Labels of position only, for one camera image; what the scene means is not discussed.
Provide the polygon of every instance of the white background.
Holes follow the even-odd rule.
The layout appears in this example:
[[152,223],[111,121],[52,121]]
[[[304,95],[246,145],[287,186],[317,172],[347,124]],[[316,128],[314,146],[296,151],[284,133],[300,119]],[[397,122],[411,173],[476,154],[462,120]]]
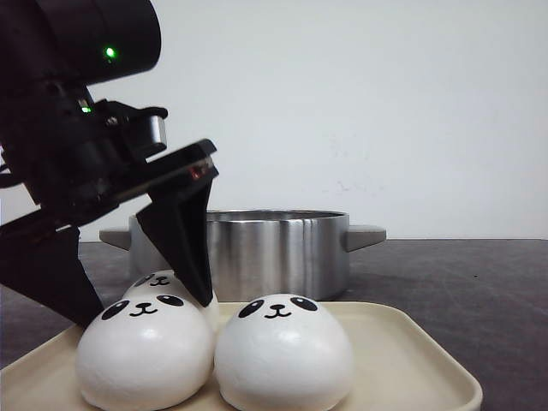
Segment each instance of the white background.
[[[546,0],[154,5],[158,66],[92,95],[168,108],[171,151],[213,140],[210,208],[347,211],[390,238],[548,238]],[[4,220],[32,209],[22,189],[0,197]]]

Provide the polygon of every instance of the table surface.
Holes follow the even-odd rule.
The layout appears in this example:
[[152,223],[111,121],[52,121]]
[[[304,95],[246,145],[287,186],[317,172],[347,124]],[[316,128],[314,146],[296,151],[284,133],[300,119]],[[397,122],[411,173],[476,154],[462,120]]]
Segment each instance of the table surface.
[[[339,301],[397,307],[463,364],[483,411],[548,410],[548,241],[391,240],[350,254]],[[80,259],[104,304],[130,285],[127,253],[82,243]],[[3,288],[2,367],[71,325]]]

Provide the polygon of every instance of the pot rim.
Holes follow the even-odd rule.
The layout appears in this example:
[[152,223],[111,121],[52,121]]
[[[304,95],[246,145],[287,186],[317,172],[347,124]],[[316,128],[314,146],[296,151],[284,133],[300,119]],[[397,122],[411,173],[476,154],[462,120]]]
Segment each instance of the pot rim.
[[332,219],[347,216],[341,211],[308,210],[308,209],[243,209],[243,210],[208,210],[207,221],[214,223],[245,223],[264,221],[292,221]]

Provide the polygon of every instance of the pot handle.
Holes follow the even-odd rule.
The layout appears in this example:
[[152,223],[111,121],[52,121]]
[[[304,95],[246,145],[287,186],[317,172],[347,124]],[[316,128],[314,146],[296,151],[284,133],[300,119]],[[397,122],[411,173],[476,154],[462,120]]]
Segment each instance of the pot handle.
[[351,225],[346,233],[346,251],[359,250],[386,240],[386,229],[376,225]]
[[116,229],[101,229],[99,231],[99,239],[102,242],[111,244],[111,246],[129,250],[131,247],[131,234],[129,229],[122,227]]

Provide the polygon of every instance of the metal pot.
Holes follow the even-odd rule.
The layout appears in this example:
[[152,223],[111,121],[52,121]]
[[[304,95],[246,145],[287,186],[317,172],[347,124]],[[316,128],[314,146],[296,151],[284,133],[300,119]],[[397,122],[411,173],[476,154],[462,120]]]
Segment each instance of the metal pot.
[[[220,301],[249,301],[291,293],[329,299],[348,286],[348,252],[386,239],[386,230],[348,225],[335,211],[209,211],[207,241],[211,280]],[[169,265],[141,230],[99,232],[102,241],[129,250],[129,275],[136,279]]]

